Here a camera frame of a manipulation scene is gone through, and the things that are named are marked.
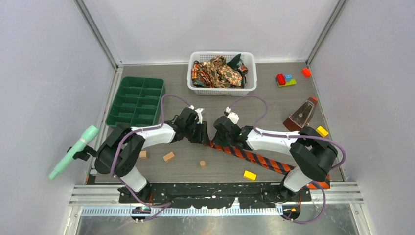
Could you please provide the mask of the stacked lego bricks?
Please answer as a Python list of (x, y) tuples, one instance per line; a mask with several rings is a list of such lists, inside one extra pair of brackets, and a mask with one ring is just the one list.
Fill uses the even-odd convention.
[(297, 84), (296, 80), (290, 74), (277, 74), (275, 80), (279, 87), (287, 87)]

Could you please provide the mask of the floral patterned tie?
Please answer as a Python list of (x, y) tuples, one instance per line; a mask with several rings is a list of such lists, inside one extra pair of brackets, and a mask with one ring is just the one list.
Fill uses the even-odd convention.
[(244, 88), (249, 69), (244, 63), (238, 68), (231, 68), (227, 62), (222, 55), (207, 62), (193, 61), (191, 84), (199, 88)]

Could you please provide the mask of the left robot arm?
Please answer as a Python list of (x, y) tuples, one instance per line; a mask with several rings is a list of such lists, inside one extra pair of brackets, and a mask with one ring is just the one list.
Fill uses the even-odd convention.
[(139, 203), (150, 196), (150, 183), (139, 172), (136, 162), (140, 152), (158, 144), (170, 144), (186, 138), (190, 143), (209, 144), (203, 108), (186, 107), (172, 120), (145, 128), (119, 124), (99, 147), (94, 167), (100, 174), (119, 177)]

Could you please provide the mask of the orange navy striped tie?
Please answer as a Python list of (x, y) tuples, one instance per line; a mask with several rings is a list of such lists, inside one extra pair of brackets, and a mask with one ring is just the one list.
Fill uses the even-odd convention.
[[(250, 151), (246, 150), (238, 150), (235, 147), (221, 147), (218, 145), (215, 145), (212, 141), (210, 144), (204, 144), (204, 146), (216, 149), (228, 154), (231, 154), (233, 156), (239, 157), (241, 159), (244, 159), (248, 162), (257, 164), (263, 168), (269, 169), (271, 171), (286, 175), (289, 171), (293, 170), (296, 166), (281, 163), (269, 158), (266, 158), (262, 155), (255, 154)], [(308, 183), (305, 186), (302, 187), (302, 189), (318, 189), (317, 186), (321, 186), (323, 189), (330, 189), (330, 178), (327, 176), (325, 181), (322, 182), (316, 182), (316, 183)]]

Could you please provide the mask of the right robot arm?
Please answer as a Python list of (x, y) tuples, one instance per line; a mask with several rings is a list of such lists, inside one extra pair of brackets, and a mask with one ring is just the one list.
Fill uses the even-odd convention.
[(238, 150), (267, 150), (292, 156), (297, 166), (289, 170), (278, 186), (283, 200), (292, 201), (301, 188), (312, 181), (327, 178), (337, 149), (311, 127), (295, 132), (266, 132), (252, 126), (240, 128), (228, 116), (219, 117), (213, 124), (216, 134), (213, 143)]

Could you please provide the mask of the green compartment tray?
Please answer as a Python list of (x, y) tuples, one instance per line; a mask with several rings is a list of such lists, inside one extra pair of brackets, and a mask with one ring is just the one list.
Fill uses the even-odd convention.
[(161, 78), (124, 77), (109, 109), (106, 124), (110, 127), (122, 123), (132, 127), (158, 124), (163, 95), (165, 85)]

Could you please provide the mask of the yellow toy brick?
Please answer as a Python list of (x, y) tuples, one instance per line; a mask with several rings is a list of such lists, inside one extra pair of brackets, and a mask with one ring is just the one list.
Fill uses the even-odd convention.
[(256, 178), (257, 178), (257, 175), (254, 174), (254, 173), (252, 173), (252, 172), (250, 172), (250, 171), (245, 170), (245, 172), (243, 174), (243, 177), (245, 179), (248, 179), (248, 180), (251, 180), (251, 181), (255, 181)]
[(316, 132), (323, 138), (327, 137), (329, 132), (322, 126), (316, 128)]

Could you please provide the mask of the white plastic basket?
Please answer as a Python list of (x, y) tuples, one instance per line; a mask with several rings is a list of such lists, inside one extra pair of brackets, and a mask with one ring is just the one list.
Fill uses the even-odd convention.
[(247, 95), (257, 88), (254, 56), (249, 52), (194, 52), (189, 60), (187, 85), (197, 95)]

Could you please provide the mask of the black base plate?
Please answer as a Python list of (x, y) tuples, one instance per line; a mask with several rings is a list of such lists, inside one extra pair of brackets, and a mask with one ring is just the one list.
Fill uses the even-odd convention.
[(122, 186), (119, 202), (122, 204), (143, 201), (156, 206), (168, 204), (170, 208), (202, 209), (230, 208), (237, 202), (242, 209), (271, 208), (275, 203), (310, 202), (310, 191), (302, 189), (295, 195), (279, 191), (278, 183), (149, 183), (135, 196)]

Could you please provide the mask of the small wooden block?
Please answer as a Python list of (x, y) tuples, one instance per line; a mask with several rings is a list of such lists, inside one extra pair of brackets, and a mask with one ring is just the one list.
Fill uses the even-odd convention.
[(170, 161), (171, 159), (173, 159), (175, 157), (175, 154), (173, 152), (169, 152), (168, 154), (163, 156), (163, 160), (165, 162)]

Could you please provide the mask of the mint green microphone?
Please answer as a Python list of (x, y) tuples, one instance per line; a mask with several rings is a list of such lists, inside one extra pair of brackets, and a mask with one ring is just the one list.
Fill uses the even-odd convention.
[(89, 146), (97, 134), (99, 129), (93, 125), (88, 127), (79, 140), (68, 149), (65, 156), (54, 167), (53, 171), (49, 175), (49, 180), (54, 180), (59, 174), (67, 169), (67, 167), (76, 159), (87, 161), (89, 157), (96, 157), (97, 151)]

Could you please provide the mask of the dark green tie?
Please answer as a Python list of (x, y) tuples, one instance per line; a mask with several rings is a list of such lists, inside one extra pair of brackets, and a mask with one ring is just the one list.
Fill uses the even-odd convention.
[(227, 65), (231, 68), (238, 68), (242, 64), (241, 53), (234, 56), (230, 61), (227, 62)]

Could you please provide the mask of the red toy brick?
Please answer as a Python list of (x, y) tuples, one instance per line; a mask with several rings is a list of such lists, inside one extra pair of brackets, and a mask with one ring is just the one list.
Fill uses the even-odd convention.
[(303, 76), (306, 77), (306, 78), (309, 78), (312, 75), (309, 68), (303, 68), (301, 72), (302, 72)]

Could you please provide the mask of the brown wooden metronome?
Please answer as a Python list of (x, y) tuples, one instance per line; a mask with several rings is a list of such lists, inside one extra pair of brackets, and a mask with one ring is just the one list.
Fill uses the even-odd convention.
[(309, 125), (317, 104), (318, 101), (315, 97), (309, 97), (289, 115), (289, 117), (283, 122), (283, 125), (291, 132), (300, 131), (303, 127)]

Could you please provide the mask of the small wooden cube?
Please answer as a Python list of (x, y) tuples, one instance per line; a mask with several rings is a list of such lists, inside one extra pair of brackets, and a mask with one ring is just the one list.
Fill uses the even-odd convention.
[(148, 152), (147, 151), (141, 151), (139, 153), (139, 158), (140, 159), (147, 159), (148, 158)]

